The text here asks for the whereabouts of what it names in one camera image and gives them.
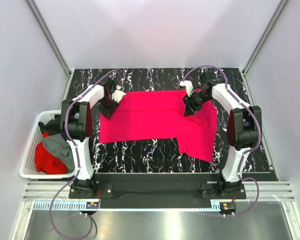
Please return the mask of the pink t shirt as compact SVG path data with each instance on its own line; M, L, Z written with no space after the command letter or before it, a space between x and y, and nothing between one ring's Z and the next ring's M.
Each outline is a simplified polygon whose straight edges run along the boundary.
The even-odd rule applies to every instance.
M187 117L185 95L183 90L127 93L109 120L100 117L99 142L176 138L181 154L212 162L217 109L208 101Z

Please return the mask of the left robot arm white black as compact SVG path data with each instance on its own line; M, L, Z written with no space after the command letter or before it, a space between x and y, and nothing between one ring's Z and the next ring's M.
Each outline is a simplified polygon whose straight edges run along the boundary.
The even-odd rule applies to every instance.
M89 138L93 132L91 110L97 106L99 112L110 119L124 94L109 78L89 85L76 98L62 102L60 132L71 147L74 160L74 179L69 182L71 192L86 198L98 193L89 150Z

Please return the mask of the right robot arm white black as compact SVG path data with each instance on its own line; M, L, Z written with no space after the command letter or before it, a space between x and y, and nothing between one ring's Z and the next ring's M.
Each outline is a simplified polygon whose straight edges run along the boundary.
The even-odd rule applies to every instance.
M262 138L262 114L259 106L243 101L228 85L225 78L214 78L213 72L202 75L204 85L195 91L189 80L180 86L186 89L183 97L184 115L198 113L203 104L216 100L229 114L226 137L230 145L225 167L219 175L213 191L222 198L232 198L240 192L244 164L251 151L257 149Z

